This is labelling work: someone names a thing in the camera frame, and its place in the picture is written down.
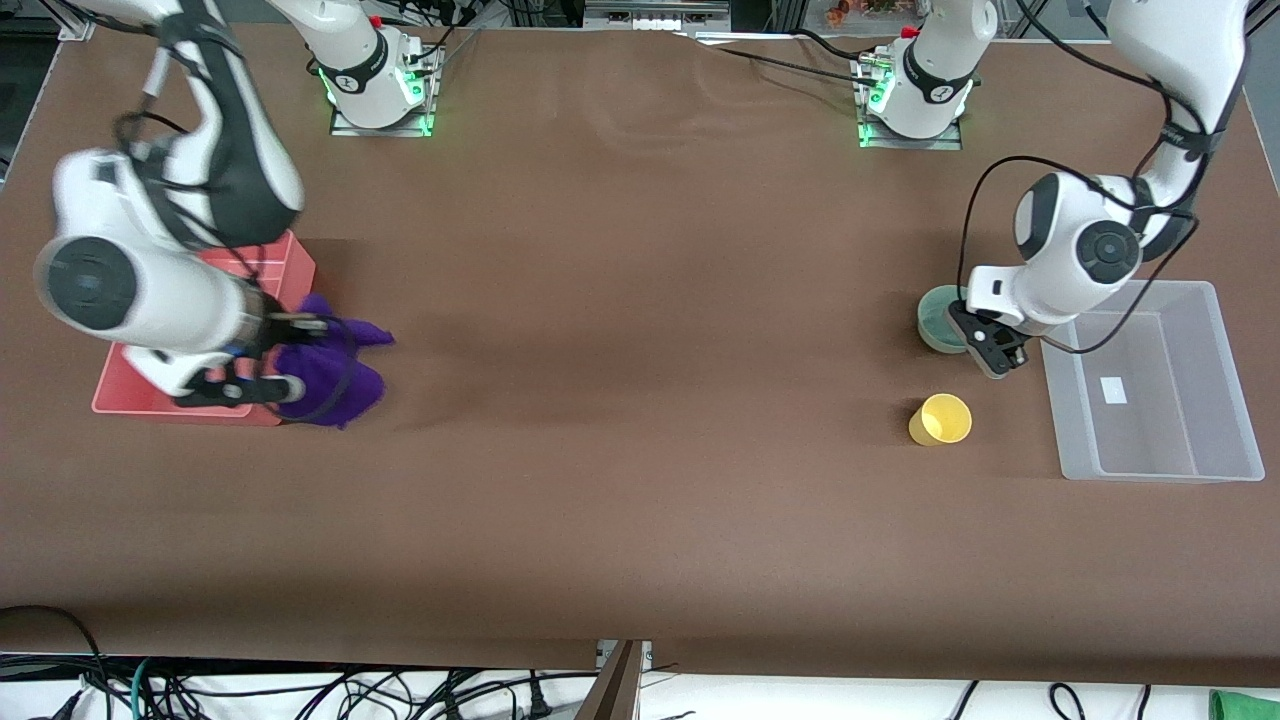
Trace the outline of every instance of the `brown table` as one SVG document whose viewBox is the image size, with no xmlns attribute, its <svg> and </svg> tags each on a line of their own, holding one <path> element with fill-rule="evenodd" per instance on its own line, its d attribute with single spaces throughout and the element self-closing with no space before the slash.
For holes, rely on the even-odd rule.
<svg viewBox="0 0 1280 720">
<path fill-rule="evenodd" d="M 237 32 L 319 287 L 399 338 L 369 355 L 387 400 L 347 432 L 90 411 L 106 346 L 31 266 L 54 163 L 109 142 L 152 45 L 65 46 L 0 196 L 4 603 L 70 607 L 109 652 L 581 666 L 644 637 L 687 671 L 1280 678 L 1280 483 L 1068 482 L 1038 357 L 995 383 L 915 337 L 979 172 L 1128 172 L 1153 96 L 996 45 L 963 152 L 873 151 L 838 82 L 666 33 L 490 32 L 436 137 L 330 138 L 296 33 Z M 972 258 L 1015 260 L 1039 173 L 992 179 Z M 1169 272 L 1216 283 L 1271 465 L 1276 200 L 1242 106 Z M 915 447 L 937 391 L 973 436 Z"/>
</svg>

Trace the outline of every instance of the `orange object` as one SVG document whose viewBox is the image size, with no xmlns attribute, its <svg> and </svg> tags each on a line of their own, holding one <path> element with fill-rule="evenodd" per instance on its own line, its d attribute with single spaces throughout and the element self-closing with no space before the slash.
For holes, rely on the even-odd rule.
<svg viewBox="0 0 1280 720">
<path fill-rule="evenodd" d="M 241 249 L 250 266 L 257 263 L 257 249 Z M 200 254 L 201 260 L 210 265 L 244 275 L 244 268 L 225 250 L 209 250 Z M 311 292 L 316 263 L 302 243 L 285 231 L 279 240 L 268 245 L 262 266 L 259 269 L 259 282 L 262 290 L 275 296 L 285 309 L 297 307 Z M 266 372 L 273 370 L 273 356 L 266 360 Z M 237 369 L 242 375 L 252 372 L 251 360 L 238 360 Z M 212 425 L 278 425 L 280 419 L 261 405 L 241 405 L 239 407 L 178 407 L 173 398 L 160 392 L 146 380 L 129 361 L 124 359 L 124 346 L 113 342 L 97 378 L 93 392 L 93 411 L 104 415 L 133 415 L 156 423 L 197 423 Z"/>
</svg>

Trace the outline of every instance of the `white sticker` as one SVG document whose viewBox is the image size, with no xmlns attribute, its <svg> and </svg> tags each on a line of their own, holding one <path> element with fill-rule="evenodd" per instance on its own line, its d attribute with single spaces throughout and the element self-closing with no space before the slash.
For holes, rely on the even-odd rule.
<svg viewBox="0 0 1280 720">
<path fill-rule="evenodd" d="M 1120 378 L 1102 378 L 1102 400 L 1107 405 L 1128 405 L 1129 398 L 1124 393 L 1124 380 Z"/>
</svg>

